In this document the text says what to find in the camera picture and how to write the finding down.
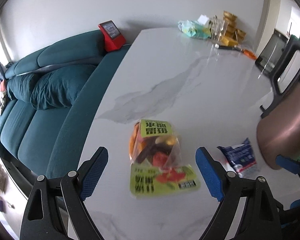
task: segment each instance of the teal pillow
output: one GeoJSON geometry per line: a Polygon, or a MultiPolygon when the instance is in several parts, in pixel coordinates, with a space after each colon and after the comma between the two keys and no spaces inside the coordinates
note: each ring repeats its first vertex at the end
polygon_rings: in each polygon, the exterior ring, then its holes
{"type": "Polygon", "coordinates": [[[18,99],[30,103],[32,91],[39,78],[39,75],[31,73],[9,79],[7,82],[8,97],[11,100],[18,99]]]}
{"type": "Polygon", "coordinates": [[[71,107],[95,68],[72,65],[45,74],[34,87],[32,106],[37,110],[71,107]]]}

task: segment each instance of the red digital display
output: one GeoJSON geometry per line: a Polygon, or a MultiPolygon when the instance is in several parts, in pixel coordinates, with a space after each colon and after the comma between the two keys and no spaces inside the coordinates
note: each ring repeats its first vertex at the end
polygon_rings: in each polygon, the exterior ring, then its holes
{"type": "Polygon", "coordinates": [[[126,39],[113,21],[100,23],[98,26],[105,37],[105,49],[107,52],[118,50],[126,43],[126,39]]]}

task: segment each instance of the teal sofa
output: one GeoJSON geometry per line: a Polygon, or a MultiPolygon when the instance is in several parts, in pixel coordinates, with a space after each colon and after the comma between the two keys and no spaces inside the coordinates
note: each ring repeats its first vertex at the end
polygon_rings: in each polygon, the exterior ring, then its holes
{"type": "Polygon", "coordinates": [[[28,102],[11,100],[0,116],[0,153],[48,178],[76,170],[98,106],[129,47],[106,53],[103,34],[96,30],[58,41],[8,68],[7,79],[29,73],[43,79],[61,68],[93,67],[69,107],[36,110],[28,102]]]}

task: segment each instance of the green label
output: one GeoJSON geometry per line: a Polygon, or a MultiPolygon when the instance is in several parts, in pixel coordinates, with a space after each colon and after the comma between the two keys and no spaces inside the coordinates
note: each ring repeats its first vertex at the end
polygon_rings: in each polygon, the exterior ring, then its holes
{"type": "Polygon", "coordinates": [[[140,121],[140,128],[142,138],[172,134],[171,125],[164,121],[142,119],[140,121]]]}
{"type": "Polygon", "coordinates": [[[190,165],[161,171],[133,163],[130,173],[130,192],[136,197],[151,197],[182,193],[200,188],[200,181],[190,165]]]}

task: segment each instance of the plastic bag of fruit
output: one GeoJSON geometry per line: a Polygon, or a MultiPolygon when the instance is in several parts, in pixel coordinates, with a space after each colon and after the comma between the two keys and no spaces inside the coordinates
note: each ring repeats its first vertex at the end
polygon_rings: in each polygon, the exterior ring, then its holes
{"type": "Polygon", "coordinates": [[[137,163],[131,165],[130,192],[133,197],[157,197],[199,188],[200,180],[190,165],[165,170],[137,163]]]}
{"type": "Polygon", "coordinates": [[[179,166],[180,144],[170,123],[141,119],[134,125],[129,142],[133,163],[148,164],[161,169],[179,166]]]}

